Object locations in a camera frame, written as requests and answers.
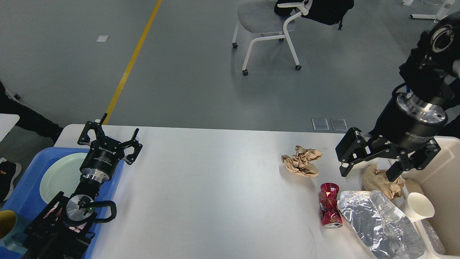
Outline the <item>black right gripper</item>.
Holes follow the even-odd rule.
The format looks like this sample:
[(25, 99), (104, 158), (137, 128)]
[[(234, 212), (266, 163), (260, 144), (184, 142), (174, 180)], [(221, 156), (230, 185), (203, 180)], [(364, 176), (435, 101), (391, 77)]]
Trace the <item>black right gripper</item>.
[(394, 182), (411, 169), (422, 170), (441, 150), (434, 136), (447, 124), (447, 114), (438, 105), (422, 101), (413, 93), (397, 93), (379, 115), (370, 134), (348, 129), (335, 148), (342, 177), (354, 166), (375, 158), (397, 161), (386, 177)]

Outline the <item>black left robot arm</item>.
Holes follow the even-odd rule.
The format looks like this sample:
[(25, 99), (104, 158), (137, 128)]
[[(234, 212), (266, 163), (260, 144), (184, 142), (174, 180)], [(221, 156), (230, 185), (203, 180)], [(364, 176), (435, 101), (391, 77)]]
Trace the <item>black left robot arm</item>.
[(25, 228), (24, 259), (80, 259), (95, 237), (92, 225), (116, 218), (115, 202), (98, 201), (99, 191), (112, 180), (119, 162), (133, 164), (143, 146), (137, 139), (139, 128), (125, 142), (105, 135), (102, 123), (107, 116), (85, 124), (77, 143), (90, 150), (79, 168), (79, 184), (70, 197), (62, 191), (56, 194)]

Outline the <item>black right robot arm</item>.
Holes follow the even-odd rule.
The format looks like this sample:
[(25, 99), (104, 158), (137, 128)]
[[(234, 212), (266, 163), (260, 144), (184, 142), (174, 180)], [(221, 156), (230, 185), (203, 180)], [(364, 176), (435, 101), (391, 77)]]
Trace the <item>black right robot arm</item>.
[(445, 77), (459, 76), (459, 12), (424, 31), (407, 61), (399, 67), (404, 82), (397, 86), (374, 128), (362, 135), (348, 129), (336, 146), (340, 174), (375, 158), (396, 159), (387, 170), (390, 182), (411, 169), (422, 170), (436, 157), (435, 135), (447, 124), (443, 106), (455, 96)]

